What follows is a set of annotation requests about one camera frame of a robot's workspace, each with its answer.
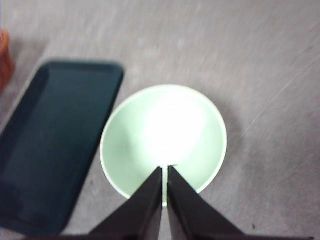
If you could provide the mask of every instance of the gray floor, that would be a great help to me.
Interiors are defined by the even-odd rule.
[[[116,106],[145,87],[192,87],[228,132],[200,195],[248,234],[320,238],[320,1],[2,0],[1,25],[16,63],[2,126],[52,58],[122,63]],[[87,233],[124,201],[96,155],[64,233]],[[170,236],[165,210],[160,239]]]

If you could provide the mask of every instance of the orange object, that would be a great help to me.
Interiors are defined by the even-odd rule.
[[[0,30],[0,92],[5,88],[14,73],[15,65],[9,53],[9,34],[6,30]]]

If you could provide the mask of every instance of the dark green tray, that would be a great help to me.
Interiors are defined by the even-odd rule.
[[[122,78],[113,63],[38,70],[0,136],[0,226],[28,235],[64,228]]]

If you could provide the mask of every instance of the light green bowl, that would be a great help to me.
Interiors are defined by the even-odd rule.
[[[220,170],[226,149],[224,120],[207,97],[185,86],[158,85],[135,93],[112,113],[100,158],[106,178],[126,198],[162,167],[166,206],[168,165],[200,193]]]

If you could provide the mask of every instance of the bowl rim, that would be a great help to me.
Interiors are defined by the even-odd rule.
[[[210,108],[212,108],[212,111],[215,113],[215,116],[219,122],[221,131],[222,131],[222,140],[223,140],[223,146],[222,146],[222,153],[221,153],[221,157],[219,159],[218,165],[216,167],[216,169],[214,170],[214,172],[212,173],[212,175],[208,178],[208,180],[198,189],[195,189],[195,191],[199,194],[201,193],[217,176],[218,172],[220,171],[222,164],[225,160],[226,157],[226,153],[227,153],[227,143],[228,143],[228,137],[227,137],[227,129],[226,129],[226,124],[225,121],[220,113],[220,111],[218,110],[218,108],[216,107],[216,105],[207,97],[205,96],[203,93],[187,87],[187,86],[183,86],[183,85],[178,85],[178,84],[160,84],[160,85],[154,85],[154,86],[150,86],[147,88],[144,88],[142,90],[139,90],[137,92],[135,92],[134,94],[132,94],[131,96],[129,96],[127,99],[125,99],[122,103],[119,104],[119,106],[111,113],[104,129],[101,135],[101,141],[100,141],[100,145],[99,145],[99,155],[100,155],[100,163],[103,169],[103,173],[106,177],[106,179],[109,181],[109,183],[112,185],[112,187],[118,192],[120,193],[122,196],[124,196],[126,199],[129,199],[131,197],[131,195],[127,194],[126,192],[122,191],[117,184],[112,180],[112,178],[109,176],[107,168],[105,166],[105,161],[104,161],[104,155],[103,155],[103,146],[104,146],[104,142],[105,142],[105,138],[106,138],[106,133],[109,129],[109,126],[111,124],[111,122],[113,121],[113,119],[116,117],[116,115],[125,107],[127,106],[130,102],[134,101],[135,98],[139,98],[141,95],[143,95],[145,92],[150,92],[150,91],[158,91],[159,89],[166,89],[166,88],[178,88],[178,89],[184,89],[190,92],[193,92],[195,95],[197,95],[200,99],[203,100],[203,102],[205,104],[207,104]]]

